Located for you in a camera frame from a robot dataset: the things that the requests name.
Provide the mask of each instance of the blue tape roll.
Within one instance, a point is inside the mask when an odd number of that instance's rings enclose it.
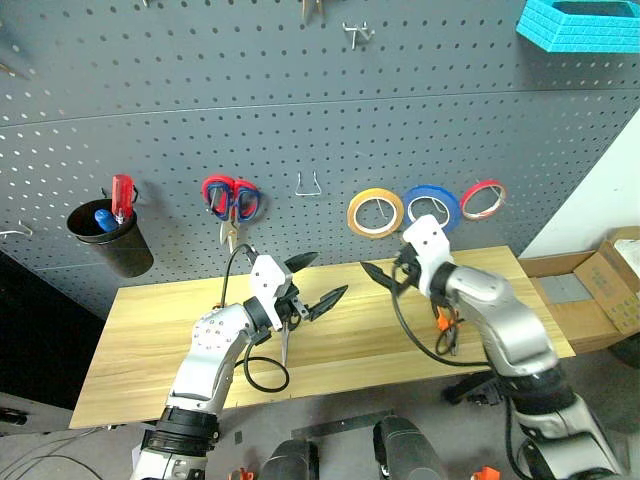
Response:
[[[460,218],[462,217],[460,203],[453,193],[442,187],[438,187],[437,185],[418,185],[405,193],[402,198],[402,202],[404,203],[405,225],[409,226],[415,221],[415,217],[411,220],[411,217],[413,216],[413,212],[411,210],[412,203],[421,198],[433,198],[438,200],[447,209],[449,220],[447,223],[440,225],[445,233],[450,232],[458,225],[458,223],[460,223]]]

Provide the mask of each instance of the gray pegboard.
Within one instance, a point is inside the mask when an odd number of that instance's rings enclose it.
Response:
[[[640,105],[637,56],[545,54],[515,33],[522,2],[326,2],[324,23],[307,26],[299,3],[150,3],[0,9],[0,61],[30,78],[0,77],[0,226],[35,230],[0,248],[102,317],[118,286],[221,274],[228,252],[199,193],[211,173],[265,193],[243,239],[279,257],[318,250],[321,263],[397,250],[398,234],[347,228],[360,190],[435,183],[460,196],[497,177],[508,205],[463,222],[453,247],[519,252]],[[367,20],[373,41],[352,52],[343,20]],[[310,188],[313,170],[322,196],[296,197],[297,172]],[[136,179],[156,259],[132,280],[65,223],[120,172]]]

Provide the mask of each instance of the wooden table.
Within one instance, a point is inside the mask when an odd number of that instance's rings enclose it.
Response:
[[[454,257],[460,265],[504,275],[518,298],[536,311],[558,355],[573,355],[509,248],[460,251]],[[391,260],[374,263],[390,271]],[[393,314],[389,292],[371,281],[358,263],[307,268],[295,274],[294,282],[308,304],[340,285],[348,284],[349,290],[332,311],[291,334],[291,383],[285,391],[265,394],[254,390],[238,368],[226,408],[479,370],[448,367],[418,351]],[[91,362],[71,428],[157,419],[191,344],[191,328],[218,301],[221,285],[221,278],[212,278],[121,288]],[[231,277],[227,301],[240,302],[247,296],[247,275]],[[433,347],[439,332],[428,301],[413,289],[401,297],[400,304],[416,334]],[[457,360],[484,359],[472,325],[461,327],[459,341]],[[274,333],[254,351],[280,359],[280,334]],[[252,372],[265,385],[279,385],[282,380],[275,367],[261,362],[252,365]]]

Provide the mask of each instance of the black cup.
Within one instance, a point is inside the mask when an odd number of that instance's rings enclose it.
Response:
[[[121,277],[137,277],[153,265],[153,255],[138,228],[136,212],[112,232],[103,231],[94,218],[101,208],[111,211],[111,199],[94,200],[76,208],[67,228],[88,244]]]

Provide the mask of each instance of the scissors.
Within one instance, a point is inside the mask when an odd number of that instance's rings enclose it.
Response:
[[[251,220],[260,206],[260,191],[253,183],[225,175],[211,175],[202,182],[204,201],[216,217],[222,220],[220,245],[229,244],[229,251],[236,248],[237,224]]]

